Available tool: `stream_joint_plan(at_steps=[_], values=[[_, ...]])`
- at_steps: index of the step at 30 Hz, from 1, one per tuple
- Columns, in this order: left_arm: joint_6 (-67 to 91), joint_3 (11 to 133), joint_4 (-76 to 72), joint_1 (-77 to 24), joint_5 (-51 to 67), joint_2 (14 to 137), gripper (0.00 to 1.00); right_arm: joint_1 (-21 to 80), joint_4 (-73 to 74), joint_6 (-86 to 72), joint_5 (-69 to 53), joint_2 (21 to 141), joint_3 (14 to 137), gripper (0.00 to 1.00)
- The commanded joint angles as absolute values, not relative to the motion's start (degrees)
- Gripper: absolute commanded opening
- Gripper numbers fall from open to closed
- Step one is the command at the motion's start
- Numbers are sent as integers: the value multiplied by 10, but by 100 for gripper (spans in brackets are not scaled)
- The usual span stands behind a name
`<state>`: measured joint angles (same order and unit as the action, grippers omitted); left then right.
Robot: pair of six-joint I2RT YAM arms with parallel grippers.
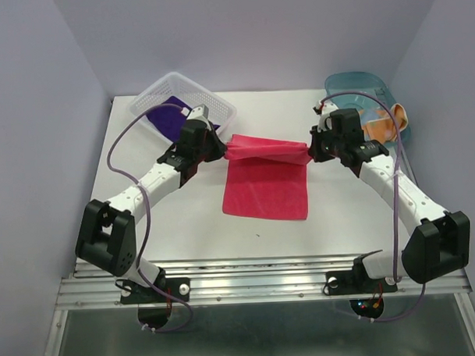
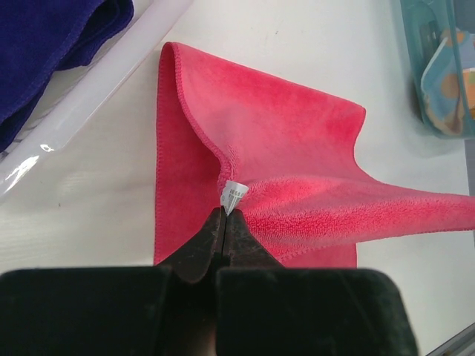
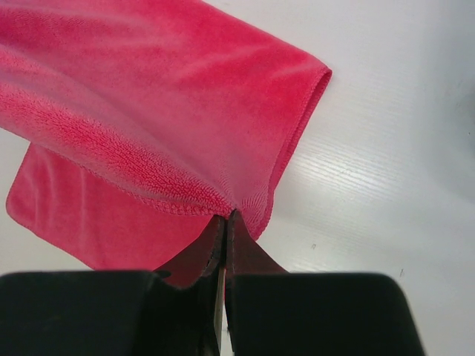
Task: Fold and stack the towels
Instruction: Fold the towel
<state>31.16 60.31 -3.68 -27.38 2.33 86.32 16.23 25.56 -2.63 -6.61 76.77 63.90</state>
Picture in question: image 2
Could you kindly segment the pink towel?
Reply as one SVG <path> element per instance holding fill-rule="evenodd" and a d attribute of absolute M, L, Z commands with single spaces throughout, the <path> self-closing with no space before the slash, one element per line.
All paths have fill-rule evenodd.
<path fill-rule="evenodd" d="M 358 243 L 474 228 L 472 197 L 388 185 L 357 165 L 362 106 L 168 42 L 157 86 L 154 262 L 203 225 L 227 182 L 281 263 L 354 268 Z"/>

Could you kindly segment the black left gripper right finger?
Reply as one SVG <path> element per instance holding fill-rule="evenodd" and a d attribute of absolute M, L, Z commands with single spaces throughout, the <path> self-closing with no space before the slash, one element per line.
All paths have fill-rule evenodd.
<path fill-rule="evenodd" d="M 217 272 L 219 355 L 417 355 L 396 284 L 380 271 L 284 268 L 250 234 L 241 211 L 226 220 Z"/>

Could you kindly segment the purple towel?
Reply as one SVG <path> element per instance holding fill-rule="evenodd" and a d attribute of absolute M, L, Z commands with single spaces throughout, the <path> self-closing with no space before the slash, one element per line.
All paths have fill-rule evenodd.
<path fill-rule="evenodd" d="M 132 1 L 1 2 L 1 149 L 22 129 L 56 71 L 87 66 L 125 29 Z"/>

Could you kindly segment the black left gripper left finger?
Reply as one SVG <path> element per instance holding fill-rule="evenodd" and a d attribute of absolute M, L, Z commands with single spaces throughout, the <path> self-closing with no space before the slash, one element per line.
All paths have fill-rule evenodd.
<path fill-rule="evenodd" d="M 157 266 L 29 268 L 1 275 L 3 355 L 214 355 L 216 208 Z"/>

